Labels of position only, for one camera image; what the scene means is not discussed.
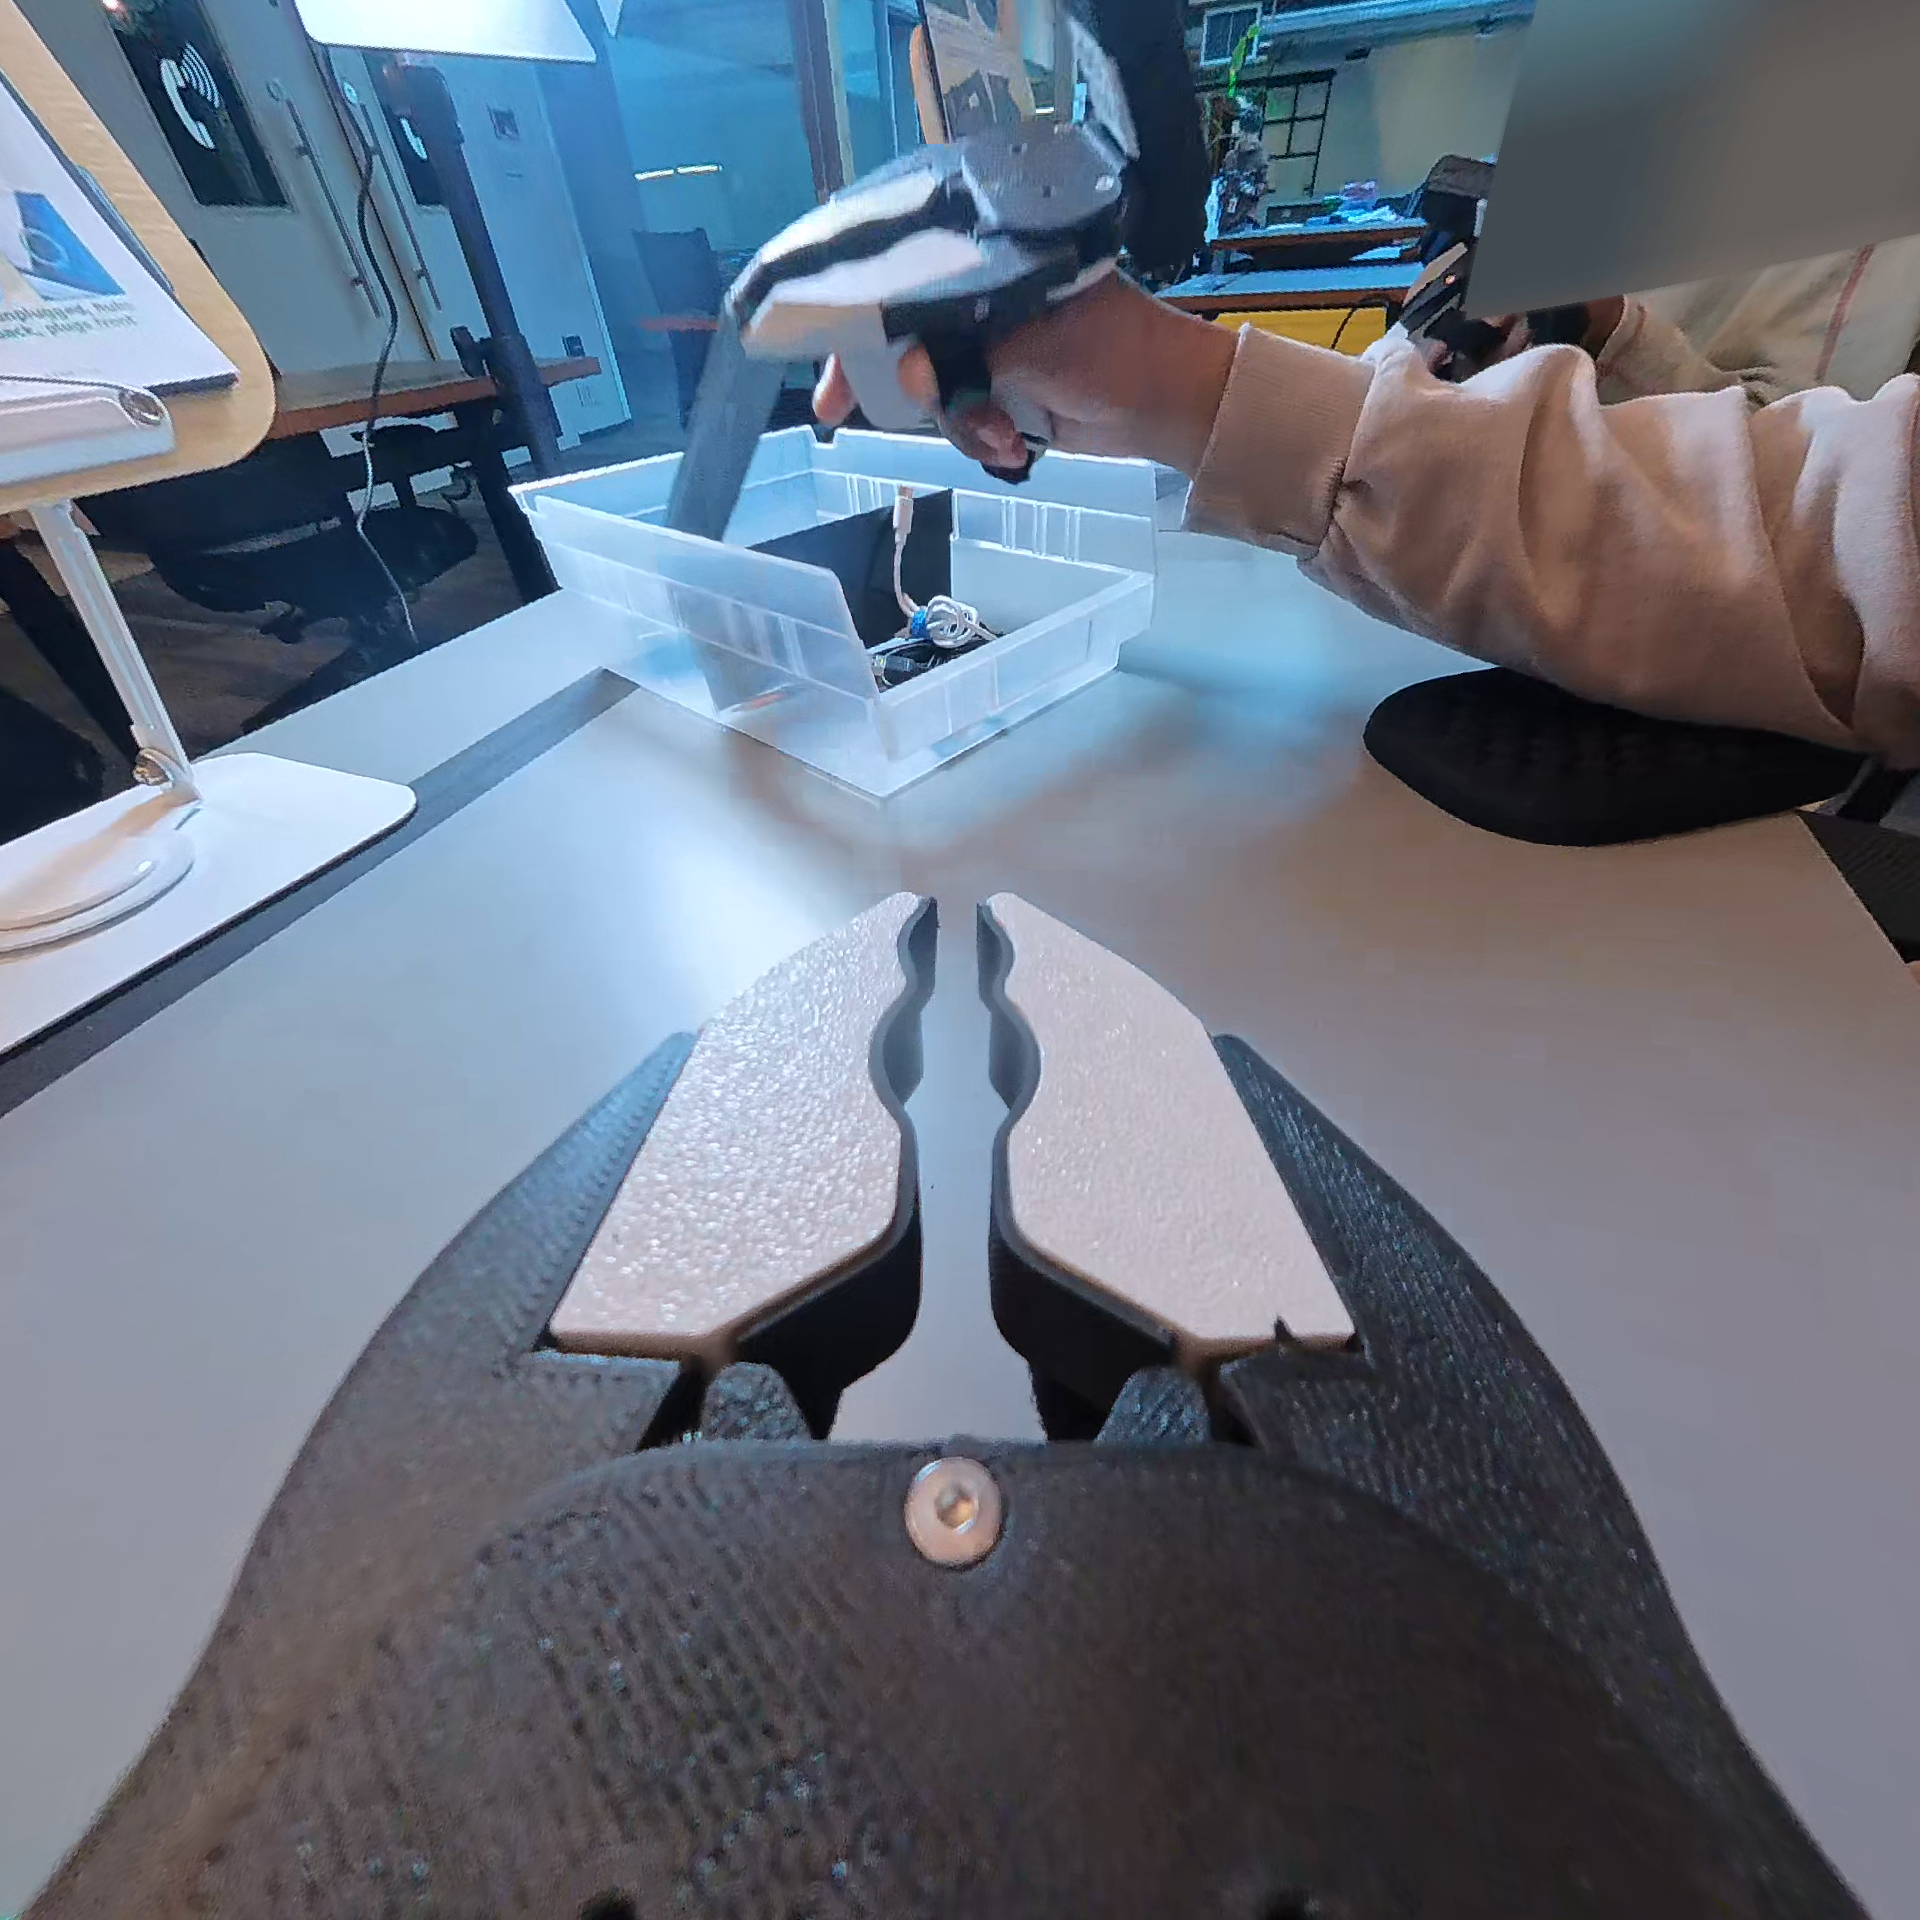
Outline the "black padded cushion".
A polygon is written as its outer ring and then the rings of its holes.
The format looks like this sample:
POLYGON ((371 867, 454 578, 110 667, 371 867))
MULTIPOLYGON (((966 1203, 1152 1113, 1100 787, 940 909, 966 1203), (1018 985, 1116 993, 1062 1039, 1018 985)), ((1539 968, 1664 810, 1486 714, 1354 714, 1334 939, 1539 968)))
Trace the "black padded cushion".
POLYGON ((1867 762, 1794 736, 1579 701, 1507 667, 1404 686, 1363 749, 1450 819, 1542 848, 1619 848, 1844 797, 1867 762))

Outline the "person's right forearm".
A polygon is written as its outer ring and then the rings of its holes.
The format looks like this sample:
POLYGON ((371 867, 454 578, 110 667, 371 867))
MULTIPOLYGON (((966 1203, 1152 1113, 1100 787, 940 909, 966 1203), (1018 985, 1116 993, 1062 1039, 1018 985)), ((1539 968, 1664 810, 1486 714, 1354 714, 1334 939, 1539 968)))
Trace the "person's right forearm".
POLYGON ((1602 402, 1576 347, 1460 385, 1246 328, 1186 526, 1576 698, 1916 769, 1917 390, 1602 402))

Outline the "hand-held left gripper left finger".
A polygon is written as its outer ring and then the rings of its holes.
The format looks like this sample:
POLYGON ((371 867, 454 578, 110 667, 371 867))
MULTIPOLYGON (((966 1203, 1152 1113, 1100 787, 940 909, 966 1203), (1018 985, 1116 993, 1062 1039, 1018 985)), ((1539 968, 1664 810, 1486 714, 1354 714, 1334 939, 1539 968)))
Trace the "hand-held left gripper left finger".
POLYGON ((894 895, 712 1015, 547 1325, 563 1353, 772 1370, 816 1438, 922 1307, 906 1111, 940 913, 894 895))

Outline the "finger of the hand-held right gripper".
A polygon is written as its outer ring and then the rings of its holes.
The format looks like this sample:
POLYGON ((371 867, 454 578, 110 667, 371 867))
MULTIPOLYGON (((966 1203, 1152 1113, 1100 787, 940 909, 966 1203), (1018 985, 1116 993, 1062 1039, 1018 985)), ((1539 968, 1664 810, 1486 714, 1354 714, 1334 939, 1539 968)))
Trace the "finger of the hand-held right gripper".
POLYGON ((831 192, 768 238, 727 289, 728 303, 760 303, 770 289, 831 265, 879 256, 919 234, 976 238, 964 150, 919 150, 831 192))
POLYGON ((741 345, 759 362, 810 362, 852 343, 885 341, 883 312, 964 281, 989 267, 972 235, 907 235, 885 253, 803 267, 750 301, 741 345))

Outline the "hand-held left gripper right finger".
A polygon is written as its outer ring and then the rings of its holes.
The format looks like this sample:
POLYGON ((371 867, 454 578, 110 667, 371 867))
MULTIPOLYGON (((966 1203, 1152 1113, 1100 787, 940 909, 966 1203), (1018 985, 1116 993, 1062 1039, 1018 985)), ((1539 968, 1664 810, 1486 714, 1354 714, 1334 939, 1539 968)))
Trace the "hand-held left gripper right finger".
POLYGON ((992 1317, 1045 1438, 1094 1438, 1135 1376, 1173 1376, 1207 1433, 1239 1360, 1358 1360, 1340 1257, 1205 1023, 1015 895, 976 910, 976 977, 1004 1104, 992 1317))

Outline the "slim black USB hub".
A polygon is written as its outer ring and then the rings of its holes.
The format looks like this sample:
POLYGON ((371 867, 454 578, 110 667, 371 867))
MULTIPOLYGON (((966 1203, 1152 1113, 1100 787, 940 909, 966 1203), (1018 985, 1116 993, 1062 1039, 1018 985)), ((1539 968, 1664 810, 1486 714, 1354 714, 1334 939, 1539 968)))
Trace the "slim black USB hub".
POLYGON ((668 531, 694 542, 671 595, 718 714, 747 705, 768 686, 765 667, 739 653, 741 640, 754 638, 754 624, 741 616, 739 563, 727 559, 727 528, 776 411, 787 362, 754 357, 744 329, 741 301, 727 294, 666 513, 668 531))

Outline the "clear plastic bin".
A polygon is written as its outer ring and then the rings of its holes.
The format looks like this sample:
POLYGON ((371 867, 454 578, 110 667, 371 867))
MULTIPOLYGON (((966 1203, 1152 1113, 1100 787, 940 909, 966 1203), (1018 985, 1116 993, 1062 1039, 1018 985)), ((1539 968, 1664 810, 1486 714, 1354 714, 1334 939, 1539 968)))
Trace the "clear plastic bin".
POLYGON ((718 714, 671 589, 694 542, 666 528, 676 453, 516 488, 557 589, 610 613, 637 688, 876 800, 928 778, 1116 671, 1156 598, 1156 471, 1048 453, 1019 488, 940 440, 803 426, 759 442, 727 526, 739 653, 760 695, 718 714), (895 546, 917 494, 950 491, 950 592, 868 650, 821 567, 754 542, 867 513, 899 490, 895 546))

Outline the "person's torso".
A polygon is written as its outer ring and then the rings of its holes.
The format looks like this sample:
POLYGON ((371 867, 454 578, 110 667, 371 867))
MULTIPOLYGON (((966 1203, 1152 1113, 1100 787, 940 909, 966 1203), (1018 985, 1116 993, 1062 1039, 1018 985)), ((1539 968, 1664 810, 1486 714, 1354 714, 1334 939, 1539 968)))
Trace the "person's torso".
POLYGON ((1627 295, 1597 357, 1604 402, 1742 390, 1752 406, 1879 393, 1916 363, 1917 238, 1627 295))

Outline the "wooden desk with black legs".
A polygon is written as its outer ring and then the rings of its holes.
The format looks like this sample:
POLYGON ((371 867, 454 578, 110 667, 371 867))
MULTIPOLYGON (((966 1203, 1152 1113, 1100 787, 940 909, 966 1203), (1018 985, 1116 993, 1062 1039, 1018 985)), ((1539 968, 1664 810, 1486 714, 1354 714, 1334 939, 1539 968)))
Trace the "wooden desk with black legs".
POLYGON ((1416 222, 1277 224, 1215 241, 1207 270, 1160 294, 1205 320, 1376 310, 1402 315, 1429 232, 1416 222))
POLYGON ((279 375, 268 445, 319 445, 328 485, 358 505, 384 497, 414 505, 420 478, 466 475, 519 601, 533 605, 556 591, 556 578, 516 501, 509 457, 522 456, 524 475, 556 473, 559 430, 550 393, 599 370, 588 355, 540 360, 536 400, 516 400, 490 370, 459 362, 279 375))

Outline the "black office chair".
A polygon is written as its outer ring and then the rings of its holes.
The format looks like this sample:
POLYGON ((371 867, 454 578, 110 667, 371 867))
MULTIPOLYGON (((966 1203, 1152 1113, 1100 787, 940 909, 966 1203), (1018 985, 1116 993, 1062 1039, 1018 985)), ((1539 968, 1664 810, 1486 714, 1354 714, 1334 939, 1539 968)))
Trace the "black office chair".
POLYGON ((258 618, 285 642, 326 619, 357 638, 402 635, 406 598, 478 550, 458 513, 357 511, 319 440, 268 442, 227 469, 84 497, 79 511, 183 601, 258 618))

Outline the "white overhead panel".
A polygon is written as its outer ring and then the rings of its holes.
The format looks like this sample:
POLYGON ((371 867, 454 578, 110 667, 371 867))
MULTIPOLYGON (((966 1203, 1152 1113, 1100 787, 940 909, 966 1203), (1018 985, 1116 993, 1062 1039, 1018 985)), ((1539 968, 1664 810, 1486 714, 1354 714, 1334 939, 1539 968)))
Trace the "white overhead panel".
POLYGON ((295 2, 304 33, 362 54, 592 64, 570 2, 295 2))

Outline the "person's right hand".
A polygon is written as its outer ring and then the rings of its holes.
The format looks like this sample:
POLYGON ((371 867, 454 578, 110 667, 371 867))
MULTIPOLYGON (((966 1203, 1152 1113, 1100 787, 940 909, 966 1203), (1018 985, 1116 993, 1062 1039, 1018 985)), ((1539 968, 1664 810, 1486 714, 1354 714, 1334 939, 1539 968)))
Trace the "person's right hand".
POLYGON ((1123 278, 999 339, 989 395, 943 407, 922 345, 895 363, 907 406, 943 440, 999 478, 1018 478, 1030 453, 1002 400, 1046 416, 1054 451, 1141 461, 1196 478, 1232 378, 1236 331, 1188 319, 1123 278))

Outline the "wooden floor sign stand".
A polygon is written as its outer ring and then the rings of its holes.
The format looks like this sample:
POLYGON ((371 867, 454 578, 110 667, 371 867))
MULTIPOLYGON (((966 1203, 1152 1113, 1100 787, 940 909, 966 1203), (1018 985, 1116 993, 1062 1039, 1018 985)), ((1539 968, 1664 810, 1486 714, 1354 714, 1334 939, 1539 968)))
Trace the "wooden floor sign stand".
POLYGON ((1054 114, 1054 6, 917 2, 915 9, 907 71, 925 144, 1054 114))

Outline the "wooden sign board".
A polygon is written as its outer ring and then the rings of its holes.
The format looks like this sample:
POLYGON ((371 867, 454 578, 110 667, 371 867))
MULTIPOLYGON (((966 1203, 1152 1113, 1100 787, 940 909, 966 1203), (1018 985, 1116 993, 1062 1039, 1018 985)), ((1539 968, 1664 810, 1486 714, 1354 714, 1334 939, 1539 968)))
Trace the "wooden sign board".
POLYGON ((18 6, 2 6, 2 511, 223 469, 272 370, 18 6))

